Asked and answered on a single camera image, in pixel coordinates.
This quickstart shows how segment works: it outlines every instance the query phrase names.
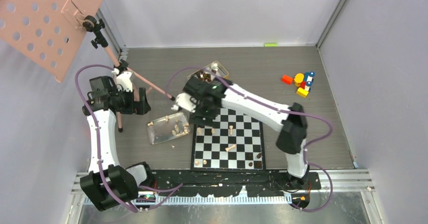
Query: pink perforated panel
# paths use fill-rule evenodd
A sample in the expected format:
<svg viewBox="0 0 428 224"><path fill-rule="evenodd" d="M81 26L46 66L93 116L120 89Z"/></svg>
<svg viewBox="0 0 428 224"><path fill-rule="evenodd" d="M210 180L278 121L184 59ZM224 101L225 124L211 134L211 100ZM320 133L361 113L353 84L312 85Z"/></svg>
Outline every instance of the pink perforated panel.
<svg viewBox="0 0 428 224"><path fill-rule="evenodd" d="M62 82L102 0L0 0L0 38Z"/></svg>

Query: red toy block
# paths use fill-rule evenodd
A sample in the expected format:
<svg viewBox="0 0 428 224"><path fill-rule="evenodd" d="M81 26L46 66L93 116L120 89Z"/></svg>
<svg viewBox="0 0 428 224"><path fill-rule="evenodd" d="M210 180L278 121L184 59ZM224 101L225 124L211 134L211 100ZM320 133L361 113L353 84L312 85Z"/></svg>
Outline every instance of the red toy block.
<svg viewBox="0 0 428 224"><path fill-rule="evenodd" d="M293 78L291 78L287 75L284 75L284 76L282 76L281 81L286 83L286 84L291 84L291 83L293 83Z"/></svg>

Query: chessboard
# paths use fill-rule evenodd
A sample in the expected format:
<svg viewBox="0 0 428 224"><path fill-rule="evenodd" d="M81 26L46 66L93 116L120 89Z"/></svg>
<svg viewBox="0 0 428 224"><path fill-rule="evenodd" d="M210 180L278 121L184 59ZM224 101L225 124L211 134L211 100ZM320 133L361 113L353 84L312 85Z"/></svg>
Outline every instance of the chessboard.
<svg viewBox="0 0 428 224"><path fill-rule="evenodd" d="M262 123L235 110L221 108L220 128L195 125L191 170L256 172L266 170Z"/></svg>

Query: black chess square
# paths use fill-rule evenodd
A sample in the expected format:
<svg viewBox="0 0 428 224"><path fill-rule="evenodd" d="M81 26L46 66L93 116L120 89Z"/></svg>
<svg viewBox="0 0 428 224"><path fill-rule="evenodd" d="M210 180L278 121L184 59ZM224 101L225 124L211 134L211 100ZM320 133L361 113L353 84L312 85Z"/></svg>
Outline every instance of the black chess square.
<svg viewBox="0 0 428 224"><path fill-rule="evenodd" d="M195 159L203 159L203 151L196 151Z"/></svg>
<svg viewBox="0 0 428 224"><path fill-rule="evenodd" d="M220 167L228 167L229 161L228 160L220 160Z"/></svg>
<svg viewBox="0 0 428 224"><path fill-rule="evenodd" d="M236 145L236 151L237 152L245 152L245 145L243 145L243 144L237 144Z"/></svg>
<svg viewBox="0 0 428 224"><path fill-rule="evenodd" d="M259 137L260 136L260 130L252 130L253 137Z"/></svg>
<svg viewBox="0 0 428 224"><path fill-rule="evenodd" d="M243 137L244 136L244 129L236 129L236 136L237 137Z"/></svg>
<svg viewBox="0 0 428 224"><path fill-rule="evenodd" d="M253 145L253 152L261 152L261 145Z"/></svg>
<svg viewBox="0 0 428 224"><path fill-rule="evenodd" d="M227 143L221 143L220 144L220 152L225 152L226 148L229 147L229 145Z"/></svg>
<svg viewBox="0 0 428 224"><path fill-rule="evenodd" d="M212 152L211 158L212 159L220 159L220 152Z"/></svg>
<svg viewBox="0 0 428 224"><path fill-rule="evenodd" d="M211 149L212 149L211 143L204 143L203 144L203 150L204 151L211 151Z"/></svg>
<svg viewBox="0 0 428 224"><path fill-rule="evenodd" d="M220 121L221 122L227 122L229 120L229 116L228 115L221 115L220 116Z"/></svg>
<svg viewBox="0 0 428 224"><path fill-rule="evenodd" d="M236 137L228 137L229 144L236 144Z"/></svg>
<svg viewBox="0 0 428 224"><path fill-rule="evenodd" d="M211 131L211 129L205 128L203 134L205 136L212 136L212 131Z"/></svg>
<svg viewBox="0 0 428 224"><path fill-rule="evenodd" d="M236 160L236 152L228 152L229 160Z"/></svg>
<svg viewBox="0 0 428 224"><path fill-rule="evenodd" d="M229 131L229 129L220 129L220 136L228 136Z"/></svg>
<svg viewBox="0 0 428 224"><path fill-rule="evenodd" d="M233 130L235 130L236 129L236 122L229 122L228 127L230 127L230 126L233 126Z"/></svg>
<svg viewBox="0 0 428 224"><path fill-rule="evenodd" d="M206 164L202 163L203 167L211 167L211 159L205 159L206 160Z"/></svg>
<svg viewBox="0 0 428 224"><path fill-rule="evenodd" d="M213 136L212 143L220 143L220 136Z"/></svg>
<svg viewBox="0 0 428 224"><path fill-rule="evenodd" d="M236 167L238 168L238 169L245 169L245 161L244 160L238 160L238 161L236 161Z"/></svg>
<svg viewBox="0 0 428 224"><path fill-rule="evenodd" d="M252 127L251 122L244 122L244 129L251 129Z"/></svg>
<svg viewBox="0 0 428 224"><path fill-rule="evenodd" d="M196 136L196 142L203 143L205 140L204 136Z"/></svg>
<svg viewBox="0 0 428 224"><path fill-rule="evenodd" d="M244 137L244 144L253 144L252 137Z"/></svg>
<svg viewBox="0 0 428 224"><path fill-rule="evenodd" d="M236 116L236 122L244 122L244 116Z"/></svg>
<svg viewBox="0 0 428 224"><path fill-rule="evenodd" d="M245 153L245 160L253 160L253 153L252 152L246 152Z"/></svg>

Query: yellow toy block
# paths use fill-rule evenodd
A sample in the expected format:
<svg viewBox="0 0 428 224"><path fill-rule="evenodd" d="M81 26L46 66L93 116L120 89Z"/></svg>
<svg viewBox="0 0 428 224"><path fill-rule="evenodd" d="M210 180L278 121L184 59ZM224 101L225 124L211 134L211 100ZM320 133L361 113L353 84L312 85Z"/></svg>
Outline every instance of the yellow toy block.
<svg viewBox="0 0 428 224"><path fill-rule="evenodd" d="M298 95L302 96L303 98L306 98L306 97L307 97L307 94L308 94L309 92L308 92L308 91L306 91L306 90L304 90L304 89L302 89L302 88L298 88L296 93L297 93Z"/></svg>

